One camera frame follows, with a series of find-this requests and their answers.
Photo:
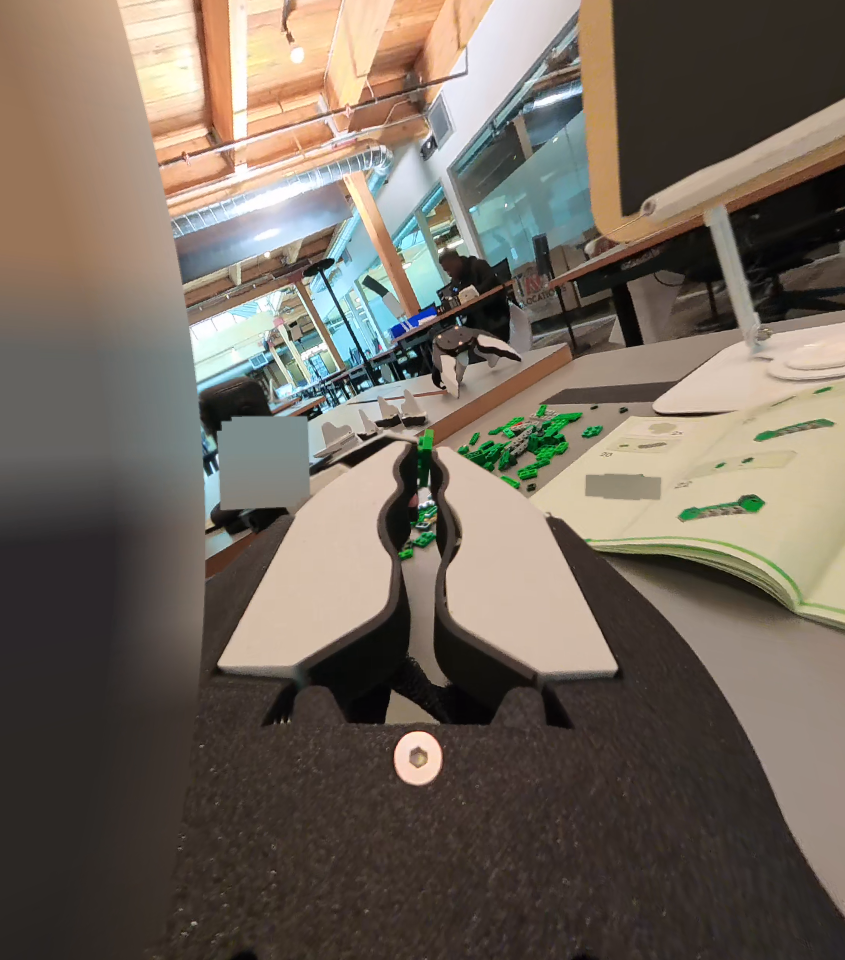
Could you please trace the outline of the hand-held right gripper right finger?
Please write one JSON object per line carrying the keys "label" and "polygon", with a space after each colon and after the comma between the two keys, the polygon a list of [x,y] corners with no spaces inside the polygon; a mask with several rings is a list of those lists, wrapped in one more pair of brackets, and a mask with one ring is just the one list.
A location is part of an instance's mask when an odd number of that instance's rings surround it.
{"label": "hand-held right gripper right finger", "polygon": [[528,690],[569,724],[558,691],[613,684],[620,663],[551,517],[450,447],[432,455],[430,492],[440,721],[490,724],[509,694]]}

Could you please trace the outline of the black and white toy figure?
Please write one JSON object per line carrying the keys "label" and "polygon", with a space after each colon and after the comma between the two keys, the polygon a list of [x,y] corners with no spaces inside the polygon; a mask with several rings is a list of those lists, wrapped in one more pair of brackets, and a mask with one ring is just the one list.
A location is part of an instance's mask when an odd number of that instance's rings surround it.
{"label": "black and white toy figure", "polygon": [[492,369],[501,359],[521,363],[522,355],[509,342],[482,329],[455,326],[431,342],[431,377],[436,387],[459,399],[468,366],[482,360]]}

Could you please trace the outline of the dark wooden table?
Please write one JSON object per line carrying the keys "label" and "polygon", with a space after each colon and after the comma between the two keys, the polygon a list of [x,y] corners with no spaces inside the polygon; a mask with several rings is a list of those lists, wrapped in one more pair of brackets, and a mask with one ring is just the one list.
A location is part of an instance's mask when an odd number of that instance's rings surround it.
{"label": "dark wooden table", "polygon": [[[723,279],[723,272],[715,241],[704,225],[661,232],[628,246],[614,246],[583,266],[556,276],[549,284],[552,288],[572,286],[581,296],[608,291],[620,321],[624,345],[642,346],[650,342],[650,334],[640,327],[635,296],[627,285],[663,272],[704,284],[711,315],[705,331],[720,330],[713,285]],[[835,302],[845,305],[845,295],[837,296]]]}

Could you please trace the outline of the wooden edged board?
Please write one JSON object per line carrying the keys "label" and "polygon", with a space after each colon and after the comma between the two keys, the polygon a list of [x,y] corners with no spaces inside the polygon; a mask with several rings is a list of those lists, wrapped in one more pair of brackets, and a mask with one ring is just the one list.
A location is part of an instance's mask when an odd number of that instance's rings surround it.
{"label": "wooden edged board", "polygon": [[571,348],[561,343],[529,351],[519,363],[504,358],[495,367],[488,364],[469,366],[464,373],[459,397],[438,390],[428,376],[370,388],[309,422],[310,455],[314,457],[324,447],[324,424],[357,429],[361,426],[359,411],[364,411],[370,420],[378,420],[381,417],[380,399],[400,406],[404,402],[405,392],[416,398],[417,405],[427,417],[425,426],[433,429],[435,440],[445,440],[487,416],[503,402],[567,366],[572,360]]}

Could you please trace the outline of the white fin shaped piece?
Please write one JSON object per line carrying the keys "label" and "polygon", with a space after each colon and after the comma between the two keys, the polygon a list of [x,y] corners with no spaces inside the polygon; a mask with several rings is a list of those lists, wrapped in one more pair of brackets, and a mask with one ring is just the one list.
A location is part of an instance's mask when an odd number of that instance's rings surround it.
{"label": "white fin shaped piece", "polygon": [[326,460],[358,443],[366,442],[376,437],[380,430],[373,423],[364,425],[362,429],[355,429],[347,424],[337,425],[327,421],[320,426],[320,433],[321,448],[310,453],[313,462]]}
{"label": "white fin shaped piece", "polygon": [[377,403],[380,417],[374,423],[380,429],[416,428],[429,422],[426,411],[409,390],[403,392],[401,406],[384,397],[380,397]]}

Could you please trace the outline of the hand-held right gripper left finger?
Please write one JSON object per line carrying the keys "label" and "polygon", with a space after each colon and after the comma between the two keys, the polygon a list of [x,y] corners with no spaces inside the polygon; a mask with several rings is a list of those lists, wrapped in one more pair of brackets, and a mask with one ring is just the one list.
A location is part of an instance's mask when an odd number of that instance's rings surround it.
{"label": "hand-held right gripper left finger", "polygon": [[218,670],[326,688],[345,713],[387,687],[411,637],[400,552],[417,485],[416,443],[387,438],[303,504]]}

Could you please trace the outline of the pile of green toy bricks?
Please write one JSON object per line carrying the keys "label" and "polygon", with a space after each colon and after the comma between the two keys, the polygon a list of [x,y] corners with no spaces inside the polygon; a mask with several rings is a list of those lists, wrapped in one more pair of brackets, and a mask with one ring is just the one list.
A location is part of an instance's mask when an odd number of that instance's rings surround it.
{"label": "pile of green toy bricks", "polygon": [[[527,414],[513,414],[492,423],[485,430],[472,430],[454,450],[480,471],[502,480],[509,489],[529,496],[568,464],[575,447],[587,446],[607,434],[611,416],[627,411],[627,407],[608,403],[572,404],[568,398],[554,399],[538,404]],[[398,553],[402,562],[437,541],[436,491],[441,474],[435,466],[436,450],[434,439],[429,484],[418,487],[415,519]]]}

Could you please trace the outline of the black office chair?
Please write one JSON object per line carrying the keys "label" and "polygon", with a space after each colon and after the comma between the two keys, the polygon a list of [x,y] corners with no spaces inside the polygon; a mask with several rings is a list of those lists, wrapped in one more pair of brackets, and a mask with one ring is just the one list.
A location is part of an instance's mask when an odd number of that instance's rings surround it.
{"label": "black office chair", "polygon": [[753,304],[766,323],[790,311],[837,311],[845,286],[787,290],[782,275],[811,263],[810,254],[845,241],[845,166],[729,214]]}

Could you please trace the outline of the silver ceiling duct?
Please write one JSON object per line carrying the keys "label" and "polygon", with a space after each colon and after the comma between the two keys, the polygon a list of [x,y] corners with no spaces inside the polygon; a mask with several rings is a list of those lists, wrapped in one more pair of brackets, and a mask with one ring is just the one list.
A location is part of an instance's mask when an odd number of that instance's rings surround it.
{"label": "silver ceiling duct", "polygon": [[174,239],[195,234],[249,213],[271,208],[324,186],[337,184],[356,173],[377,174],[385,178],[395,160],[393,151],[373,141],[367,148],[349,156],[333,159],[310,170],[292,174],[284,180],[260,186],[233,198],[204,204],[170,221]]}

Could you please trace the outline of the green instruction booklet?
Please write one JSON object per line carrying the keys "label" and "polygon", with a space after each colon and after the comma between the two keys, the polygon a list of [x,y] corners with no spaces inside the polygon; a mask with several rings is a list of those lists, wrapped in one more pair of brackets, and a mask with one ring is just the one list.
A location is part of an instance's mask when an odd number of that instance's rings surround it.
{"label": "green instruction booklet", "polygon": [[692,561],[845,631],[845,381],[630,416],[531,497],[595,550]]}

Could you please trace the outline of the grey desk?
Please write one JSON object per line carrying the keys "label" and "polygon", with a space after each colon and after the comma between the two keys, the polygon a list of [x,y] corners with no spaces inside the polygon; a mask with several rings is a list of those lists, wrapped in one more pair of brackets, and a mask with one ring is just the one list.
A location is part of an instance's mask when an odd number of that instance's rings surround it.
{"label": "grey desk", "polygon": [[358,724],[226,678],[287,529],[206,583],[194,783],[147,958],[845,958],[845,634],[571,547],[622,678]]}

